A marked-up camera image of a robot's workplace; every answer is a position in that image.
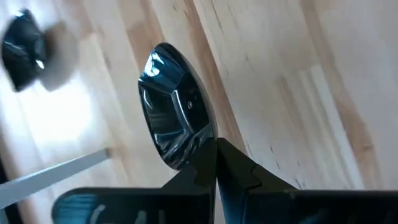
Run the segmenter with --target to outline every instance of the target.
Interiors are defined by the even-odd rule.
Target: wood grain
[[[51,223],[53,201],[76,187],[160,187],[175,175],[137,90],[159,42],[198,72],[220,136],[280,178],[300,189],[398,188],[395,0],[0,0],[2,33],[22,7],[53,57],[22,93],[0,69],[8,176],[112,154],[20,202],[26,223]]]

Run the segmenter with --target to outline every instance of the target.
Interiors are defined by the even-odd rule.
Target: black object
[[[5,168],[0,160],[0,184],[4,184],[7,181],[9,181],[9,179],[7,178]],[[9,223],[22,224],[22,218],[19,213],[17,203],[13,203],[12,205],[7,206],[6,208],[4,208],[4,211],[6,212],[6,218]]]
[[[195,117],[187,115],[192,113],[189,109],[193,105],[176,106],[166,96],[184,89],[188,89],[185,93],[194,89],[202,94],[203,89],[192,82],[181,85],[184,83],[181,80],[190,79],[184,76],[194,72],[169,44],[158,45],[148,63],[150,66],[139,81],[144,113],[159,154],[171,167],[181,171],[160,189],[71,190],[53,206],[55,223],[213,223],[216,178],[226,223],[398,223],[397,192],[296,190],[227,140],[215,137],[215,132],[213,136],[203,137],[199,144],[178,144],[179,138],[172,135],[174,138],[168,141],[176,147],[164,147],[163,143],[168,141],[159,143],[156,134],[169,133],[168,127],[171,130],[182,127],[188,142],[201,130],[184,129],[195,126],[192,125]],[[174,84],[167,89],[162,86],[164,83]],[[144,99],[147,94],[150,100]],[[205,127],[209,122],[214,125],[211,115],[203,115],[209,111],[208,101],[203,100],[200,106],[205,107],[197,110],[201,113],[192,113],[203,121],[197,126]],[[156,119],[158,113],[163,115],[162,119]],[[180,114],[190,119],[181,119]]]
[[[155,146],[167,165],[180,170],[214,136],[202,84],[180,52],[163,43],[150,53],[138,85]]]
[[[45,38],[28,9],[19,12],[1,44],[3,64],[15,91],[29,86],[40,75],[47,60]]]

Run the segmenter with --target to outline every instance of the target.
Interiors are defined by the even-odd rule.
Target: wooden floor
[[[113,157],[19,203],[26,223],[51,223],[53,201],[76,187],[175,175],[137,90],[165,41],[203,80],[220,136],[266,169],[301,189],[398,189],[396,0],[0,0],[2,33],[22,7],[56,54],[22,93],[0,70],[8,176],[104,147]]]

